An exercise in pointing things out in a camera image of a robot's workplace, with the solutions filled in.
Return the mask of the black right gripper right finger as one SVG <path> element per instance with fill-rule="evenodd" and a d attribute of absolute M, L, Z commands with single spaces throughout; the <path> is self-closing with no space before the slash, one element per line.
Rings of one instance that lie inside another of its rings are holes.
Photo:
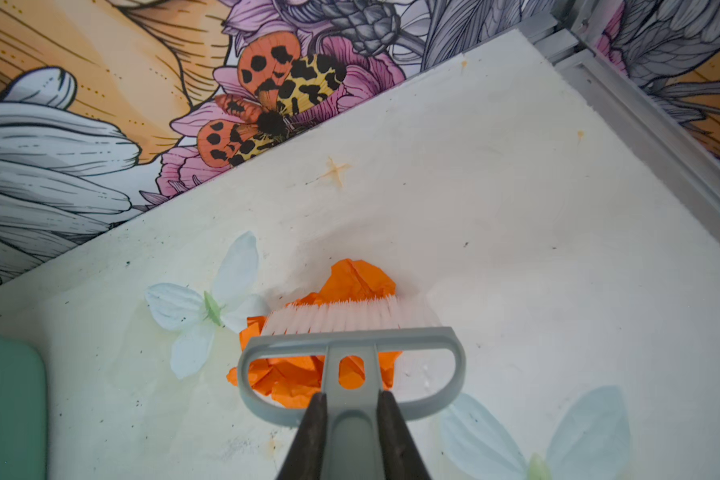
<path fill-rule="evenodd" d="M 386 480 L 430 480 L 406 421 L 390 391 L 378 395 L 376 418 Z"/>

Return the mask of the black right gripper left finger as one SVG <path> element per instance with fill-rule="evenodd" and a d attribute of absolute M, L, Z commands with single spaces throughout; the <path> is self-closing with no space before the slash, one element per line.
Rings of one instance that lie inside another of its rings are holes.
<path fill-rule="evenodd" d="M 328 429 L 327 395 L 312 396 L 277 480 L 319 480 Z"/>

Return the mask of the grey-green hand brush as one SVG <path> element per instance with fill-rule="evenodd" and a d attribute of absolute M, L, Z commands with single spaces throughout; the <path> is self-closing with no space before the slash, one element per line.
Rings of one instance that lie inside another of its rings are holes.
<path fill-rule="evenodd" d="M 384 387 L 383 353 L 447 351 L 454 371 L 435 393 L 399 402 Z M 248 379 L 258 360 L 320 357 L 321 386 L 307 407 L 263 399 Z M 427 479 L 408 422 L 449 406 L 465 381 L 466 354 L 422 297 L 287 306 L 273 312 L 237 365 L 243 403 L 260 419 L 293 427 L 281 479 Z"/>

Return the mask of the green plastic trash bin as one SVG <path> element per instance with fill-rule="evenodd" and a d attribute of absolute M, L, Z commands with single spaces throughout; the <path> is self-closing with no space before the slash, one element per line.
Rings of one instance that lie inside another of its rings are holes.
<path fill-rule="evenodd" d="M 0 479 L 47 475 L 47 380 L 32 346 L 0 337 Z"/>

